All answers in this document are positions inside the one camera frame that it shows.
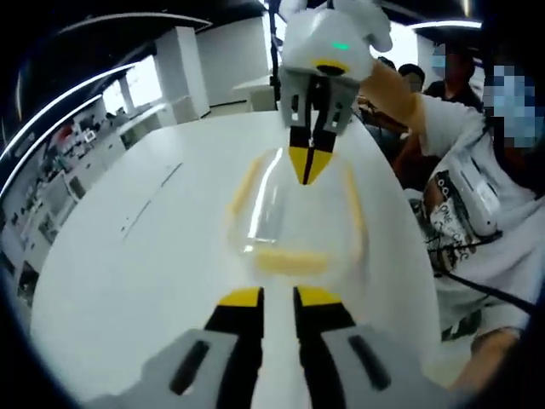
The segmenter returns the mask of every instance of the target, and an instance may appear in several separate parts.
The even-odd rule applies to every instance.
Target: window
[[[392,49],[387,53],[379,53],[372,47],[370,48],[373,57],[384,56],[399,68],[403,64],[418,65],[418,37],[416,33],[408,27],[399,23],[392,22]]]
[[[104,100],[104,105],[106,106],[106,112],[115,114],[119,108],[123,108],[127,112],[127,106],[125,105],[125,100],[123,99],[123,94],[121,94],[121,86],[119,81],[116,81],[102,93],[102,99]]]
[[[152,55],[127,71],[127,84],[135,107],[154,102],[163,96]]]
[[[274,15],[274,23],[276,26],[276,37],[284,41],[286,35],[286,22],[282,20],[278,14]],[[271,58],[271,24],[269,14],[263,15],[263,33],[265,38],[265,49],[267,50],[267,64],[269,70],[273,68],[273,59]],[[282,55],[278,52],[278,63],[282,62]]]

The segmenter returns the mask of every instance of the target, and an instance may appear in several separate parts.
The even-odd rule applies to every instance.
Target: green led light
[[[350,46],[348,44],[343,44],[343,43],[333,43],[333,47],[335,47],[336,49],[349,49]]]

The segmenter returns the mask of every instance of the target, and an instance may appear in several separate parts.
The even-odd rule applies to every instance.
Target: round white table
[[[185,330],[202,328],[222,297],[260,284],[228,271],[232,265],[215,255],[225,249],[226,208],[250,163],[267,149],[286,146],[288,134],[278,112],[153,131],[78,204],[43,266],[31,335],[80,401],[129,388],[147,360]],[[439,316],[416,219],[358,120],[337,139],[336,153],[353,167],[368,229],[365,321],[425,360],[439,345]],[[284,284],[266,288],[266,325],[293,337],[293,325],[286,324],[291,290]],[[266,338],[270,334],[266,328]],[[300,370],[296,343],[278,337],[264,341],[265,370],[252,407],[307,407],[301,371],[275,372],[279,356]],[[267,377],[277,382],[267,386]]]

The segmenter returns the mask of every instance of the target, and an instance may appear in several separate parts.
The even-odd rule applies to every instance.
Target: black ceiling
[[[317,5],[324,0],[310,0]],[[471,18],[479,19],[479,10],[473,3]],[[392,20],[413,24],[425,20],[463,19],[461,0],[392,0],[383,6]],[[140,60],[153,52],[153,40],[175,25],[175,20],[165,18],[130,18],[105,21],[54,35],[61,28],[90,17],[128,12],[162,12],[187,15],[220,26],[235,20],[261,15],[262,6],[257,0],[155,0],[153,2],[38,2],[11,3],[11,14],[5,18],[11,24],[2,24],[3,38],[9,47],[5,51],[8,72],[1,83],[2,117],[6,130],[17,130],[26,119],[41,107],[70,89],[73,85],[104,72],[120,63]],[[25,20],[26,9],[32,11],[32,23]],[[20,29],[14,33],[12,27]],[[476,44],[476,31],[421,30],[420,34],[434,40],[457,38],[465,44]],[[23,118],[15,111],[14,89],[17,72],[22,67],[23,81],[20,89],[20,106]],[[66,112],[89,97],[96,85],[83,89],[65,101],[59,112]]]

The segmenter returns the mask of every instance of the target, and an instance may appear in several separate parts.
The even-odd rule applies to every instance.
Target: white t-shirt
[[[426,138],[422,153],[442,158],[420,200],[411,205],[435,271],[444,271],[534,302],[545,272],[545,198],[511,180],[496,161],[491,136],[483,135],[484,117],[473,108],[422,96]],[[500,234],[479,237],[467,207],[450,179],[456,155],[470,155],[499,198]],[[482,241],[489,244],[478,245]],[[500,328],[524,329],[527,314],[519,308],[439,277],[435,279],[441,328],[447,329],[482,309],[479,334]]]

